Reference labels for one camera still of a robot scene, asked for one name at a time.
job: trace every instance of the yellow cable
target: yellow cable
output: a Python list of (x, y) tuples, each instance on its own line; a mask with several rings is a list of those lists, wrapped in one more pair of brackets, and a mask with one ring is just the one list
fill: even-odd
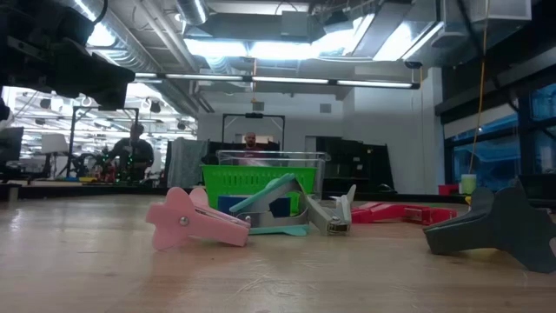
[(479, 91), (479, 112), (477, 113), (477, 127), (475, 128), (475, 136), (473, 138), (473, 153), (471, 154), (471, 162), (469, 163), (469, 174), (473, 170), (473, 160), (475, 158), (475, 150), (477, 149), (477, 136), (479, 135), (480, 128), (480, 113), (483, 111), (483, 93), (485, 91), (485, 62), (487, 55), (487, 30), (488, 30), (488, 16), (490, 15), (490, 0), (486, 5), (486, 18), (485, 29), (483, 31), (483, 57), (480, 62), (480, 91)]

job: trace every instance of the black machine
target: black machine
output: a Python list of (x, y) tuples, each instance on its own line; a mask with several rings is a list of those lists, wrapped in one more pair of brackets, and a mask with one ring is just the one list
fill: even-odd
[(63, 97), (84, 94), (104, 109), (123, 108), (131, 70), (92, 56), (89, 36), (95, 21), (53, 0), (0, 0), (0, 88), (16, 86)]
[(22, 138), (23, 127), (0, 130), (0, 163), (19, 160)]

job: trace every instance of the wooden table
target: wooden table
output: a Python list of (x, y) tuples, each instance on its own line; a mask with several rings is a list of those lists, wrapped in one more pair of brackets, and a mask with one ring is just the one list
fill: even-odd
[(12, 203), (0, 210), (2, 312), (554, 312), (556, 277), (504, 252), (433, 256), (420, 226), (350, 237), (192, 240), (156, 252), (158, 196)]

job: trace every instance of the ceiling light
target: ceiling light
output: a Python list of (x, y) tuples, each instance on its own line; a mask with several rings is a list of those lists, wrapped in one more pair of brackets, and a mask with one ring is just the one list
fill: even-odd
[(129, 83), (126, 97), (162, 99), (162, 94), (144, 83)]
[(373, 61), (397, 61), (411, 48), (411, 43), (411, 29), (402, 23), (382, 45)]
[(392, 82), (370, 82), (370, 81), (352, 81), (352, 80), (339, 80), (339, 86), (350, 87), (377, 87), (377, 88), (402, 88), (410, 89), (414, 87), (413, 83), (392, 83)]
[(203, 57), (245, 57), (247, 50), (243, 42), (184, 39), (189, 52)]
[(96, 119), (93, 121), (93, 123), (94, 123), (95, 125), (100, 125), (100, 126), (102, 126), (102, 127), (108, 127), (108, 128), (109, 128), (109, 127), (112, 127), (112, 123), (111, 123), (111, 122), (109, 122), (109, 121), (107, 121), (107, 120), (104, 120), (104, 119), (101, 119), (101, 118), (96, 118)]
[(321, 39), (314, 41), (311, 43), (311, 47), (313, 47), (313, 50), (318, 51), (319, 54), (322, 52), (341, 50), (349, 44), (353, 35), (354, 30), (338, 30), (326, 34)]
[(310, 43), (256, 42), (251, 57), (274, 60), (306, 60), (319, 56)]
[(203, 75), (203, 74), (158, 74), (160, 78), (168, 79), (190, 79), (223, 82), (267, 82), (267, 83), (311, 83), (322, 85), (340, 85), (352, 87), (376, 87), (376, 88), (419, 88), (418, 83), (396, 83), (396, 82), (372, 82), (357, 80), (335, 80), (327, 78), (298, 78), (298, 77), (252, 77), (252, 76), (230, 76), (230, 75)]
[(156, 78), (156, 73), (136, 73), (136, 78)]
[(241, 76), (231, 75), (203, 75), (203, 74), (168, 74), (167, 78), (170, 79), (191, 79), (191, 80), (204, 80), (204, 81), (225, 81), (225, 82), (240, 82), (243, 80)]
[(425, 43), (427, 43), (436, 33), (444, 27), (444, 22), (437, 23), (423, 38), (419, 41), (405, 54), (402, 59), (406, 60), (417, 52)]
[(296, 77), (253, 77), (254, 82), (271, 82), (271, 83), (315, 83), (326, 84), (327, 79), (318, 78), (296, 78)]
[(133, 83), (162, 83), (162, 79), (136, 79)]
[(354, 35), (352, 36), (351, 40), (348, 42), (342, 55), (346, 55), (348, 53), (354, 52), (355, 48), (359, 45), (359, 42), (367, 32), (369, 26), (371, 26), (371, 22), (373, 22), (374, 14), (369, 14), (365, 17), (359, 17), (354, 20)]

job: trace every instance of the lime green object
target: lime green object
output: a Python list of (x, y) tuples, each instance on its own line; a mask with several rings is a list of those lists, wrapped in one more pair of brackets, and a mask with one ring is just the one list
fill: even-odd
[(475, 174), (461, 175), (461, 191), (464, 195), (471, 195), (477, 188), (477, 176)]
[[(271, 180), (288, 173), (295, 175), (306, 193), (313, 193), (316, 170), (312, 167), (203, 165), (202, 175), (205, 179), (210, 207), (217, 208), (220, 195), (254, 195), (263, 190)], [(292, 192), (287, 196), (291, 197), (290, 214), (297, 215), (299, 194)]]

